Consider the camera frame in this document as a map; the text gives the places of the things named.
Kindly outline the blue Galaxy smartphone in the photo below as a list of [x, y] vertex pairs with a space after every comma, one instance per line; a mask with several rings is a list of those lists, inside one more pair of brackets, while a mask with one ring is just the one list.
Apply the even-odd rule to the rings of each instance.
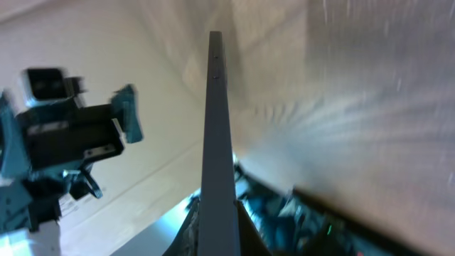
[[225, 54], [219, 31], [209, 35], [198, 254], [240, 254]]

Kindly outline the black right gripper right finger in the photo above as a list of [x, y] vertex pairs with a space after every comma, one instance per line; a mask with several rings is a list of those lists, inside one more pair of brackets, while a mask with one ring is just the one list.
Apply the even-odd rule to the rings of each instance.
[[241, 201], [236, 201], [242, 256], [272, 256]]

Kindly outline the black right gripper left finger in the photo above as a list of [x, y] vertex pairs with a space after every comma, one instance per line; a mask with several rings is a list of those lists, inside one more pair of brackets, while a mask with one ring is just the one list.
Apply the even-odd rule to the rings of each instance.
[[200, 222], [200, 196], [192, 196], [186, 206], [188, 214], [173, 242], [163, 256], [197, 256]]

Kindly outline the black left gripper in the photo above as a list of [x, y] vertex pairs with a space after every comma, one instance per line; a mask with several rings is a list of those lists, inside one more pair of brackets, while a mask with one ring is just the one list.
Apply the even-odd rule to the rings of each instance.
[[34, 171], [76, 170], [120, 155], [124, 150], [117, 119], [128, 144], [140, 142], [137, 91], [127, 84], [111, 105], [78, 107], [74, 102], [30, 108], [21, 113], [21, 128]]

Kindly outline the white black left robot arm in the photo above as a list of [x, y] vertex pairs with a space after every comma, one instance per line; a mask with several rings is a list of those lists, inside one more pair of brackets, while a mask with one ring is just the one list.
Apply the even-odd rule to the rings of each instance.
[[1, 96], [2, 255], [59, 255], [60, 199], [101, 198], [93, 165], [143, 139], [133, 85], [105, 105], [85, 106], [80, 94], [76, 78], [32, 82], [33, 104], [19, 114]]

